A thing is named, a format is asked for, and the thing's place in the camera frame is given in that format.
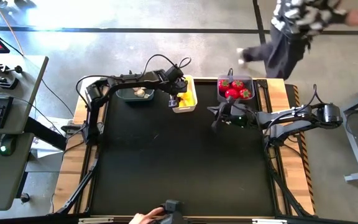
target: mouse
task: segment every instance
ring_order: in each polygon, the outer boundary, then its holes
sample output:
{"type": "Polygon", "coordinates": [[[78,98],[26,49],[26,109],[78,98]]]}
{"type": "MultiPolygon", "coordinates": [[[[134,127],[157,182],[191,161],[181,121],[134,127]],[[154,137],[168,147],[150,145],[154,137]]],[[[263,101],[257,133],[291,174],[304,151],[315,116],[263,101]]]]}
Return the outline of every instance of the mouse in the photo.
{"type": "Polygon", "coordinates": [[[10,156],[16,149],[16,135],[3,134],[0,140],[0,154],[10,156]]]}

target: yellow container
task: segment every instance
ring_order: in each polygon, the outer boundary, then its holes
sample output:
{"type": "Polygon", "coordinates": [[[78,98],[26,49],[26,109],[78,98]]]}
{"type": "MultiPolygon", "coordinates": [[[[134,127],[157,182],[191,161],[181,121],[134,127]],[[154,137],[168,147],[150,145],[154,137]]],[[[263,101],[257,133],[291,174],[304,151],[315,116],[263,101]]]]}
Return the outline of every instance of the yellow container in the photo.
{"type": "Polygon", "coordinates": [[[187,92],[186,93],[179,93],[177,96],[180,97],[182,100],[179,103],[179,107],[172,108],[173,112],[175,113],[184,113],[184,112],[191,112],[196,109],[197,106],[197,95],[196,95],[196,87],[194,84],[194,79],[191,75],[184,75],[185,79],[187,80],[187,92]]]}

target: black table surface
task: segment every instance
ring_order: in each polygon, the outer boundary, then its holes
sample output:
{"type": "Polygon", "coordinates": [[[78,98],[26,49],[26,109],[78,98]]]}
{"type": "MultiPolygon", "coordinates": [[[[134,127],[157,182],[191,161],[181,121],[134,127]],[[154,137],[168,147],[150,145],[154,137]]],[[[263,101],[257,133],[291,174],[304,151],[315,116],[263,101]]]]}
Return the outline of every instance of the black table surface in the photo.
{"type": "Polygon", "coordinates": [[[198,105],[176,114],[168,95],[147,103],[114,97],[96,173],[92,215],[147,213],[167,199],[182,201],[185,216],[274,214],[260,131],[224,125],[211,130],[215,85],[196,85],[198,105]]]}

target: yellow and black tape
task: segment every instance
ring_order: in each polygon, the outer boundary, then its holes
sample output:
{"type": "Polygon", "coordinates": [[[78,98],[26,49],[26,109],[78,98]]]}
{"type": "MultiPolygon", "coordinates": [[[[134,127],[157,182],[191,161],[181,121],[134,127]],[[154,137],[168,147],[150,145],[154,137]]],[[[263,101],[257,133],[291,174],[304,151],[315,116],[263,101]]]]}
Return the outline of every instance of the yellow and black tape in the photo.
{"type": "MultiPolygon", "coordinates": [[[[296,87],[295,85],[293,86],[293,90],[295,92],[295,103],[296,106],[301,106],[300,104],[300,98],[299,98],[299,92],[298,92],[298,87],[296,87]]],[[[313,186],[311,184],[311,176],[310,176],[310,167],[309,167],[309,159],[308,159],[308,150],[306,147],[306,141],[305,141],[305,133],[301,132],[300,133],[300,143],[299,146],[301,147],[301,153],[303,156],[303,167],[305,168],[305,175],[306,175],[306,181],[308,183],[308,187],[309,187],[309,193],[310,193],[310,199],[311,199],[311,203],[313,205],[313,210],[314,213],[316,213],[316,207],[314,205],[314,196],[313,196],[313,186]]]]}

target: red strawberry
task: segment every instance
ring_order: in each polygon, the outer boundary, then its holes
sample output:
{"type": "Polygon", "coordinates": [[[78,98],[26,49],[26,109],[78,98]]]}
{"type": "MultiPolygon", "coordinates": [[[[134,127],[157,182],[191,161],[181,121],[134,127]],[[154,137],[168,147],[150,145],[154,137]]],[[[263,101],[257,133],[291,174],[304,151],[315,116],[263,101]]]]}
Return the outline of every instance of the red strawberry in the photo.
{"type": "Polygon", "coordinates": [[[248,89],[240,90],[240,98],[242,99],[249,99],[252,97],[251,92],[248,89]]]}
{"type": "Polygon", "coordinates": [[[240,97],[240,94],[237,90],[235,89],[230,89],[230,90],[227,90],[225,93],[224,93],[224,96],[227,98],[229,96],[233,97],[234,99],[237,99],[238,97],[240,97]]]}
{"type": "Polygon", "coordinates": [[[228,89],[230,89],[229,81],[228,80],[219,80],[219,82],[218,82],[218,90],[220,92],[225,92],[228,89]]]}
{"type": "Polygon", "coordinates": [[[241,80],[234,80],[232,83],[231,83],[231,86],[233,89],[237,90],[237,91],[240,91],[244,88],[244,83],[241,81],[241,80]]]}

